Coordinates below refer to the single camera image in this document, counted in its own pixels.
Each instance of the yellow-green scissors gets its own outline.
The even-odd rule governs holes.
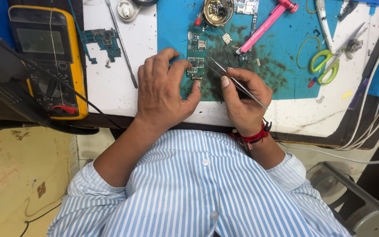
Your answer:
[[[350,35],[350,37],[340,46],[340,48],[336,51],[335,54],[332,54],[328,49],[326,50],[323,50],[323,51],[319,51],[314,57],[313,59],[311,60],[310,64],[309,64],[309,70],[312,72],[312,73],[316,73],[318,72],[321,68],[324,67],[324,64],[330,60],[330,58],[332,58],[334,55],[336,55],[336,58],[334,59],[334,62],[327,66],[327,68],[321,73],[321,75],[319,76],[319,78],[317,79],[317,82],[319,84],[328,84],[330,83],[334,77],[336,76],[337,72],[339,71],[339,64],[340,64],[340,57],[341,55],[343,54],[343,52],[345,51],[346,47],[350,44],[350,41],[354,38],[359,38],[359,36],[361,36],[365,30],[363,30],[360,34],[359,33],[359,30],[361,30],[362,26],[365,24],[362,23],[353,33],[352,35]],[[321,62],[316,68],[314,68],[314,63],[315,61],[317,60],[317,58],[319,56],[325,56],[325,59],[323,62]],[[324,76],[331,70],[333,69],[333,73],[331,74],[331,77],[324,81],[323,82],[323,78]]]

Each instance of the white workbench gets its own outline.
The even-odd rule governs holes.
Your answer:
[[[142,8],[133,22],[124,23],[116,11],[118,0],[111,0],[111,3],[134,75],[137,77],[138,67],[144,64],[146,58],[157,53],[156,6]],[[84,30],[114,27],[104,0],[83,0],[83,12]],[[374,49],[379,37],[379,7],[376,8],[374,16],[368,13],[369,6],[359,3],[354,12],[341,23],[338,22],[333,37],[336,48],[362,22],[365,22],[364,27],[368,27],[368,30],[359,38],[364,42],[362,49],[355,53],[352,60],[342,55],[336,78],[321,86],[317,98],[324,95],[322,103],[317,103],[316,98],[273,100],[265,115],[268,121],[273,122],[272,131],[327,137],[337,129],[360,84],[363,69],[369,60],[368,50]],[[106,114],[135,116],[137,89],[134,89],[124,56],[115,58],[116,61],[110,63],[111,68],[106,68],[106,51],[101,51],[96,43],[88,44],[87,47],[90,56],[96,57],[98,61],[98,64],[93,65],[87,63],[88,99]],[[342,100],[342,95],[350,90],[352,95]],[[89,107],[89,111],[97,113],[92,107]],[[186,122],[231,127],[225,103],[220,102],[200,102]]]

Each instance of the yellow multimeter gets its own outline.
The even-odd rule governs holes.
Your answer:
[[[17,51],[86,97],[74,19],[57,8],[14,5],[8,9]],[[54,78],[26,65],[30,94],[52,119],[83,119],[87,103]]]

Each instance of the blue repair mat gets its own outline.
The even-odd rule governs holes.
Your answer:
[[[172,47],[181,52],[179,59],[187,58],[188,25],[195,21],[203,0],[161,0],[157,4],[157,48],[158,51]],[[296,57],[301,44],[310,36],[318,36],[320,42],[324,35],[316,13],[308,13],[305,2],[294,1],[299,9],[290,14],[285,11],[271,27],[254,44],[251,62],[244,63],[242,68],[254,71],[273,89],[273,100],[316,98],[320,85],[316,83],[308,88],[308,83],[320,73],[311,73],[308,69],[300,69]],[[325,1],[325,11],[332,36],[337,25],[342,1]],[[258,8],[257,28],[269,17],[276,7],[276,0],[261,0]],[[308,8],[315,9],[314,1],[309,1]],[[208,33],[207,55],[213,57],[224,67],[239,67],[236,49],[242,46],[249,37],[252,15],[235,14],[224,27],[206,28]],[[232,40],[226,45],[222,36],[228,33]],[[327,49],[321,44],[321,50]],[[308,40],[302,47],[299,64],[307,67],[312,57],[318,53],[318,42]],[[213,65],[209,58],[206,63]],[[182,77],[181,96],[186,98],[191,91],[192,80],[186,73]],[[206,76],[201,82],[202,101],[223,101],[220,76],[207,68]]]

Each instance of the tweezers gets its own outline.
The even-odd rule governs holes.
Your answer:
[[[216,62],[216,60],[214,60],[212,57],[208,56],[209,58],[211,58],[211,60],[213,60],[214,63],[217,64],[217,66],[219,66],[225,73],[227,73],[227,71],[218,63]],[[221,74],[219,72],[217,72],[216,70],[214,70],[212,67],[210,67],[207,63],[206,63],[207,67],[209,67],[210,69],[213,70],[213,72],[219,74],[221,76]],[[251,97],[253,100],[257,101],[257,103],[259,103],[262,107],[264,107],[266,110],[268,109],[265,105],[263,105],[257,98],[255,98],[255,96],[253,94],[251,94],[251,92],[246,89],[241,83],[239,83],[238,80],[236,80],[235,78],[231,77],[231,79],[233,80],[233,82],[235,83],[235,87],[238,88],[240,91],[242,91],[243,93],[247,94],[249,97]]]

